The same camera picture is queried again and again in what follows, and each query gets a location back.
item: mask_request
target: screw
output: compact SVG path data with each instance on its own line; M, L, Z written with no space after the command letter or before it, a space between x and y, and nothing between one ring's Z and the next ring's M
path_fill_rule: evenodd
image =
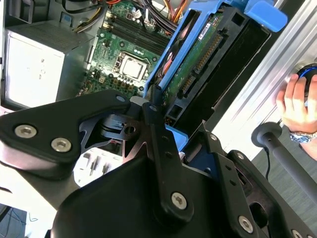
M187 207L187 201L185 197L179 192L172 194L172 202L178 209L184 210Z
M56 138L52 141L51 147L57 152L68 152L71 149L71 143L65 138Z
M217 140L217 137L213 134L210 134L210 137L213 139L213 140Z
M242 155L242 154L237 153L237 156L238 156L241 160L244 160L244 157L243 157L243 155Z
M121 96L116 96L116 99L118 99L118 100L119 100L119 101L121 101L121 102L125 102L124 97L121 97Z
M153 105L150 105L150 108L151 108L154 112L157 112L157 111L158 111L157 108L156 108L155 106L153 106Z
M31 125L19 125L14 129L14 133L21 138L32 138L37 134L36 129Z
M253 226L251 222L248 220L248 218L244 216L239 216L239 223L240 226L247 232L247 233L253 233Z
M293 234L293 236L294 236L295 238L303 238L303 237L301 236L301 234L298 233L297 230L292 230L292 234Z

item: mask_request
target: ram slot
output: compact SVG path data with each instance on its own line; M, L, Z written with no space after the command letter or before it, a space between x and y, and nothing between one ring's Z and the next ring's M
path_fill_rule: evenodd
M136 37L133 35L130 35L128 32L124 32L119 28L116 27L112 27L111 28L111 33L124 39L127 40L141 48L144 48L148 51L151 51L157 55L161 55L163 53L162 49L158 48L157 46L155 46L154 44L149 44L147 41L145 41L144 39L140 38L140 37Z
M130 34L147 39L149 42L151 42L151 44L156 44L156 46L162 48L163 51L165 50L165 48L169 42L168 38L166 38L162 35L159 35L158 33L147 31L142 26L137 25L129 20L122 18L122 17L116 16L113 19L112 24L114 26L119 26L121 28L125 28L127 31L130 32Z

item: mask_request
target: finger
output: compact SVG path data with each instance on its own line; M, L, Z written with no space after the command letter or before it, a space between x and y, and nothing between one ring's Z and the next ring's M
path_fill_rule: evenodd
M308 93L308 114L317 119L317 75L312 77Z
M281 90L278 92L277 98L276 98L276 106L281 115L285 113L284 96L285 96L285 90Z
M298 80L298 75L293 74L291 76L291 79L289 80L286 91L285 91L285 96L284 96L284 102L285 102L285 107L287 111L292 111L294 110L293 108L293 94L294 94L294 89L296 82Z
M294 112L298 113L299 115L306 115L307 110L305 108L305 85L306 85L306 78L301 77L295 84L294 93L293 93L293 108Z

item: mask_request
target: circuit board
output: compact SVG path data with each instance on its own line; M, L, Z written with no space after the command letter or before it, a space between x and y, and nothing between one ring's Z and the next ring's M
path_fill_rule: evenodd
M164 49L169 38L150 22L145 24L145 31L140 20L134 17L135 11L134 5L127 1L108 10L78 96L106 89L115 89L128 98L143 95L145 82L160 58L160 49ZM161 48L129 34L129 30L140 28L144 36L162 40Z
M215 49L217 44L221 41L221 38L215 37L215 42L212 42L209 50L207 52L203 51L206 44L211 40L221 19L222 14L216 13L207 21L187 57L180 65L176 74L163 93L164 108L168 108L175 101L180 89L185 92L189 85L191 85L191 83L195 80L195 74L191 74L191 72L194 71L195 73L199 73L198 70L200 71L204 63L206 63L206 57L202 57L202 52L205 53L206 56L207 54L210 55L212 50Z

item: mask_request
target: motherboard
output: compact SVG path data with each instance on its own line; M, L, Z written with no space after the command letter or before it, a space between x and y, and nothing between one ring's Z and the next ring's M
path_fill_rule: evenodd
M145 82L169 42L169 36L144 16L129 1L108 9L78 96L106 89L128 98L143 95Z

